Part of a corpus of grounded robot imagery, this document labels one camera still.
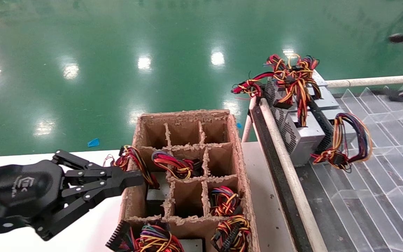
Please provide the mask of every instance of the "metal vent grille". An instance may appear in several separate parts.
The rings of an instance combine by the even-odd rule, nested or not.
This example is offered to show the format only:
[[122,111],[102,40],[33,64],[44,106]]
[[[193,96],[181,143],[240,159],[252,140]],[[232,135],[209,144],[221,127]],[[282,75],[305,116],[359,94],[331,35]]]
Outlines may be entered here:
[[276,97],[275,85],[271,81],[271,77],[268,77],[267,84],[265,85],[264,89],[264,98],[267,99],[268,105],[270,105],[270,107],[273,107],[273,103],[275,102]]
[[290,120],[287,120],[280,130],[289,154],[291,154],[296,147],[296,135],[290,123]]
[[284,120],[286,118],[286,113],[284,110],[280,108],[275,108],[276,113],[275,113],[275,120],[276,124],[278,125],[279,128],[281,128],[282,124],[284,123]]

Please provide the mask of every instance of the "green epoxy floor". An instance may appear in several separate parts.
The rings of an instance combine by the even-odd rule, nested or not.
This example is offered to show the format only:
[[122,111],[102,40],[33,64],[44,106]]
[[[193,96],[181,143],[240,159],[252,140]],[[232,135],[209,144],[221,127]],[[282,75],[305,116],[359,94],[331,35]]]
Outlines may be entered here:
[[0,155],[115,149],[144,112],[243,125],[231,86],[270,54],[315,56],[326,80],[403,75],[395,32],[396,0],[0,0]]

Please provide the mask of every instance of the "white pipe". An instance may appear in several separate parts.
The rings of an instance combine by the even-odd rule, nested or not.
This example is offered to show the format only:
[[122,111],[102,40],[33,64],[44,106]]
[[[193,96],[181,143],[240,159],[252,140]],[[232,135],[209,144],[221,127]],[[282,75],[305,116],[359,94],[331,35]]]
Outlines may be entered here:
[[[248,106],[249,110],[252,110],[254,106],[256,105],[256,98],[253,97],[250,100],[250,104]],[[243,128],[243,134],[242,134],[242,142],[248,142],[248,138],[250,136],[250,129],[251,129],[251,117],[247,115],[247,120],[245,121],[245,126]]]
[[317,222],[313,217],[312,209],[310,209],[309,203],[307,202],[306,195],[304,194],[298,175],[293,167],[293,163],[284,145],[281,134],[278,131],[278,126],[276,125],[266,99],[261,99],[260,107],[268,131],[270,132],[271,139],[273,140],[273,145],[275,146],[276,152],[281,161],[296,207],[298,208],[299,216],[304,224],[312,250],[313,252],[327,251],[323,236],[321,235]]
[[331,80],[326,82],[327,82],[327,88],[349,88],[353,86],[392,85],[392,84],[403,84],[403,76]]

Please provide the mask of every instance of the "gripper logo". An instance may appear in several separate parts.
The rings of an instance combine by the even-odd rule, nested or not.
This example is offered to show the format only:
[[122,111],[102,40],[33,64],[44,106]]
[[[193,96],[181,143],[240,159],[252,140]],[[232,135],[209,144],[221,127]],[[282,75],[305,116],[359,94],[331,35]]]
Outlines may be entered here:
[[34,185],[34,178],[33,177],[24,177],[21,178],[22,175],[16,177],[15,181],[12,185],[12,199],[16,197],[18,190],[23,193],[26,192],[28,188]]

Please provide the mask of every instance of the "blue plastic scrap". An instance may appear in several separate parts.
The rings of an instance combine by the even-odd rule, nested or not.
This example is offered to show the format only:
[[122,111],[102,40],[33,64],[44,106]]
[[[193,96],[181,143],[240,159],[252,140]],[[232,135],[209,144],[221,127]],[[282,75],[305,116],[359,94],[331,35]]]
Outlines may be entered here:
[[88,148],[99,146],[99,138],[95,138],[88,142]]

